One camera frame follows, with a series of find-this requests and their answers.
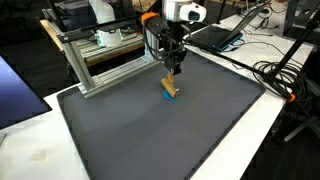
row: black tray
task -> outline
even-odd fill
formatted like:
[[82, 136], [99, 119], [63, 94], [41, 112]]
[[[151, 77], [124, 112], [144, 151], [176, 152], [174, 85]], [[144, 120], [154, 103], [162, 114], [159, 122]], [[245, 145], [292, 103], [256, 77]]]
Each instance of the black tray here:
[[164, 98], [159, 64], [99, 95], [58, 95], [91, 179], [189, 179], [265, 88], [188, 53], [176, 77], [180, 96]]

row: desk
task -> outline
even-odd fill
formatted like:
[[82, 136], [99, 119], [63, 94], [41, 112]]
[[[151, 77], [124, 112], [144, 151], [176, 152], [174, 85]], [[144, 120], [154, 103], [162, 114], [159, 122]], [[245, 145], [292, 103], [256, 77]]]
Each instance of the desk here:
[[[281, 16], [284, 14], [273, 16], [270, 19], [271, 25], [283, 22], [281, 20], [284, 17]], [[240, 17], [233, 16], [224, 20], [221, 26], [233, 28], [240, 20]], [[260, 21], [257, 18], [251, 24]], [[261, 33], [277, 34], [278, 31], [261, 31]], [[256, 38], [274, 43], [283, 52], [293, 44], [292, 41], [277, 36]], [[247, 70], [237, 70], [229, 62], [202, 53], [197, 48], [188, 47], [188, 49], [253, 79]], [[311, 50], [312, 47], [303, 45], [293, 58], [305, 63]], [[279, 61], [283, 57], [272, 47], [259, 49], [252, 45], [243, 46], [226, 55], [249, 65], [259, 60]], [[57, 93], [45, 98], [53, 108], [51, 112], [3, 130], [8, 135], [0, 148], [1, 180], [88, 179], [59, 109], [56, 95]], [[204, 162], [192, 180], [240, 179], [283, 105], [283, 99], [268, 91], [263, 94]], [[46, 152], [46, 158], [34, 160], [33, 155], [39, 150]]]

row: laptop screen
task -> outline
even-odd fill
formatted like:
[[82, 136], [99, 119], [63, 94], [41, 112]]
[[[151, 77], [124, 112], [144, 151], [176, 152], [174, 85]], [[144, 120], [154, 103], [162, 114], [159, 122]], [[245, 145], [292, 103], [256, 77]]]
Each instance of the laptop screen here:
[[261, 4], [257, 8], [248, 12], [248, 14], [242, 19], [242, 21], [237, 25], [236, 28], [232, 31], [232, 33], [228, 36], [227, 39], [233, 38], [235, 35], [240, 33], [263, 9], [267, 6], [270, 1], [266, 1]]
[[0, 129], [50, 111], [26, 81], [0, 56]]

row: electronic device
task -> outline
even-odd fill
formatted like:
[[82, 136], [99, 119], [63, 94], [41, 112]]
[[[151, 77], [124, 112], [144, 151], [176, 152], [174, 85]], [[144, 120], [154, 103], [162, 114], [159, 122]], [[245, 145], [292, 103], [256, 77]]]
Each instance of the electronic device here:
[[[23, 76], [0, 54], [0, 130], [51, 111]], [[4, 135], [0, 135], [0, 146]]]
[[223, 52], [229, 47], [229, 45], [243, 36], [241, 31], [264, 9], [268, 3], [269, 1], [251, 10], [237, 25], [237, 27], [233, 29], [233, 31], [219, 28], [217, 26], [208, 26], [193, 34], [187, 41], [188, 43], [200, 48], [209, 48], [218, 52]]
[[[106, 1], [89, 0], [89, 4], [96, 15], [98, 24], [115, 20], [113, 7]], [[95, 37], [99, 47], [114, 47], [120, 45], [122, 42], [120, 29], [116, 29], [112, 32], [99, 29], [97, 30]]]

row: monitor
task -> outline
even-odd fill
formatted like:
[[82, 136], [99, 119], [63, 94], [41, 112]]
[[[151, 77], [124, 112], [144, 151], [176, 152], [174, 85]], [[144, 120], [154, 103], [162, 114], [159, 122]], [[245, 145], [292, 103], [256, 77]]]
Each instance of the monitor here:
[[[51, 110], [15, 66], [0, 54], [0, 134], [1, 129]], [[0, 135], [0, 145], [4, 134]]]

